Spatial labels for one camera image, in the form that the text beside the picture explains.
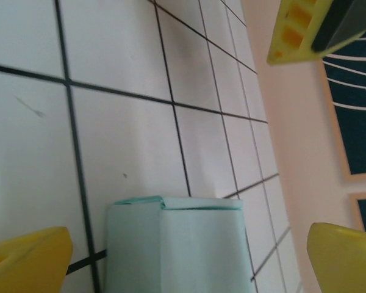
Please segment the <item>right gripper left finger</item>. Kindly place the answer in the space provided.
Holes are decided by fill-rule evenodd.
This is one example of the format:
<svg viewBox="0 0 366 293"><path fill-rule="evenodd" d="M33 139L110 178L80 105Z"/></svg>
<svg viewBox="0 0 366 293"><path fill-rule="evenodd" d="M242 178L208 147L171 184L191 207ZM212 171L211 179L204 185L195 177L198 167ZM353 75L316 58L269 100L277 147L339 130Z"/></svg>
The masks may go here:
<svg viewBox="0 0 366 293"><path fill-rule="evenodd" d="M63 226L0 242L0 293L60 293L72 253Z"/></svg>

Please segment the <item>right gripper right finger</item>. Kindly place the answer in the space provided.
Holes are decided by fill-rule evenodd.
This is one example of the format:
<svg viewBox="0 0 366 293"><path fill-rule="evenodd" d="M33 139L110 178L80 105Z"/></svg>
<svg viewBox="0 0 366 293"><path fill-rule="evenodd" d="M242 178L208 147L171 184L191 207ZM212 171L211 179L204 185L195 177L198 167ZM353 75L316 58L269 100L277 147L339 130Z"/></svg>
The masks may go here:
<svg viewBox="0 0 366 293"><path fill-rule="evenodd" d="M366 293L366 232L313 223L307 253L321 293Z"/></svg>

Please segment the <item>dark framed picture upper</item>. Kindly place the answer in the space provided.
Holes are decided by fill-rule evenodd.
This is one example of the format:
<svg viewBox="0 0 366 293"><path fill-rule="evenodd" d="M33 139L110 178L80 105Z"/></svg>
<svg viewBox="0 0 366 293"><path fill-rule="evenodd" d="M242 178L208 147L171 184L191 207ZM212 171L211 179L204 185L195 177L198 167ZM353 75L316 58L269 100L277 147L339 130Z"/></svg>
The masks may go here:
<svg viewBox="0 0 366 293"><path fill-rule="evenodd" d="M346 180L366 180L366 32L320 62L321 80Z"/></svg>

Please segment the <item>light blue paper box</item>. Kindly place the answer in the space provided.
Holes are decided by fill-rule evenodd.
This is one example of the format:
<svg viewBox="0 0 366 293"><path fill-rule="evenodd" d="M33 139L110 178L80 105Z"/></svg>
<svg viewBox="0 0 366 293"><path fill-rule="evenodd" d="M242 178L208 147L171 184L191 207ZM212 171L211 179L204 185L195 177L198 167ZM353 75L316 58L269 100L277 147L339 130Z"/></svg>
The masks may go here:
<svg viewBox="0 0 366 293"><path fill-rule="evenodd" d="M249 293L242 202L143 197L106 215L105 293Z"/></svg>

